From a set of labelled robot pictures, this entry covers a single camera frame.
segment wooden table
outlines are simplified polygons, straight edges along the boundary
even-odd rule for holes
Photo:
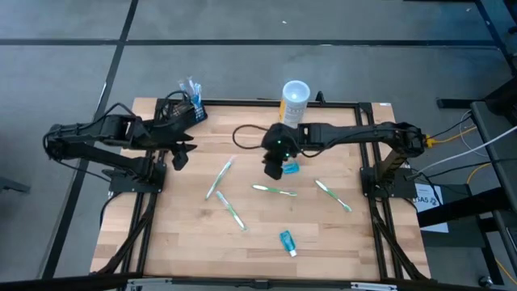
[[[137,98],[133,111],[153,118],[156,99]],[[388,103],[374,103],[375,122],[394,121]],[[232,143],[232,131],[240,124],[269,127],[278,120],[278,108],[207,106],[208,119],[187,133],[198,148],[188,153],[189,162],[174,171],[172,157],[164,189],[158,196],[145,261],[146,276],[204,276],[227,278],[379,280],[368,201],[362,195],[359,146],[337,145],[317,158],[300,156],[301,171],[274,181],[263,173],[264,150],[242,150]],[[308,108],[304,122],[355,125],[351,109]],[[237,140],[259,145],[264,132],[243,129]],[[390,148],[380,145],[385,157]],[[143,152],[123,150],[136,157]],[[217,174],[232,155],[237,157],[218,190],[225,194],[249,227],[242,232],[224,205],[212,195],[204,198]],[[340,204],[316,188],[320,179],[349,204]],[[293,190],[297,197],[260,192],[256,183]],[[128,234],[135,193],[122,194],[108,205],[91,270],[98,270],[115,254]],[[419,271],[429,276],[427,258],[414,208],[391,199],[397,240]],[[279,239],[290,230],[297,257],[290,257]],[[137,242],[130,270],[136,268]],[[389,275],[393,276],[389,247],[385,243]]]

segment green toothbrush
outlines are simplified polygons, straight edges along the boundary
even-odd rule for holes
[[[235,212],[235,209],[233,209],[233,206],[226,200],[223,193],[217,191],[216,194],[217,194],[217,197],[219,197],[219,200],[221,200],[221,202],[226,206],[226,209],[228,209],[228,211],[232,214],[233,219],[235,219],[237,224],[239,224],[239,226],[241,227],[241,230],[248,230],[248,228],[244,225],[244,222],[242,222],[241,218]]]
[[[350,208],[350,206],[346,205],[343,201],[341,201],[341,199],[339,199],[339,197],[337,195],[335,195],[329,188],[327,188],[325,185],[323,185],[322,182],[320,182],[316,179],[314,180],[314,182],[316,182],[316,185],[319,186],[323,191],[325,191],[327,194],[329,194],[334,199],[336,199],[343,206],[343,208],[346,211],[352,212],[352,209]]]
[[[297,196],[297,194],[295,192],[282,191],[282,190],[279,190],[279,189],[276,189],[276,188],[269,188],[269,187],[266,187],[266,186],[251,185],[251,187],[253,187],[254,189],[257,189],[257,190],[262,190],[262,191],[268,191],[268,192],[273,192],[273,193],[285,194],[285,195],[289,195],[289,196]]]

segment label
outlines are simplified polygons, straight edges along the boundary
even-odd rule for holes
[[[426,184],[420,184],[415,183],[414,186],[417,188],[417,195],[416,203],[414,204],[417,207],[417,210],[419,212],[433,209],[434,207],[438,207],[438,201],[435,198],[435,194],[433,192],[433,188],[431,186]],[[436,194],[438,195],[438,198],[440,199],[440,202],[443,204],[443,198],[442,198],[442,189],[440,186],[435,186]],[[422,227],[420,230],[425,231],[433,231],[433,232],[440,232],[440,233],[448,233],[449,228],[447,222],[440,223],[434,226],[426,226]]]
[[[284,122],[284,114],[285,114],[285,99],[282,99],[282,102],[280,102],[280,122]]]

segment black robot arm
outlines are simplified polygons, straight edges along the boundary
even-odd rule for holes
[[[389,179],[407,158],[418,157],[424,151],[424,135],[419,128],[407,123],[384,122],[364,126],[333,126],[323,123],[299,124],[297,129],[285,124],[272,125],[264,135],[261,146],[264,155],[265,173],[273,179],[282,176],[282,162],[302,153],[308,158],[340,144],[384,142],[393,152],[377,165],[378,177]],[[316,151],[307,154],[305,151]]]
[[[179,171],[188,161],[187,152],[196,148],[185,144],[192,139],[183,130],[162,126],[154,120],[142,120],[134,115],[105,115],[87,124],[55,124],[44,135],[43,143],[47,155],[58,162],[83,158],[114,167],[103,171],[111,178],[110,191],[156,192],[163,185],[164,163],[155,163],[152,156],[128,158],[96,148],[93,142],[129,150],[170,150],[174,168]]]

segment small blue bottle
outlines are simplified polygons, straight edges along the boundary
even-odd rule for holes
[[[291,257],[296,256],[296,244],[294,243],[289,230],[285,230],[280,234],[280,241],[282,241],[285,251],[287,251]]]

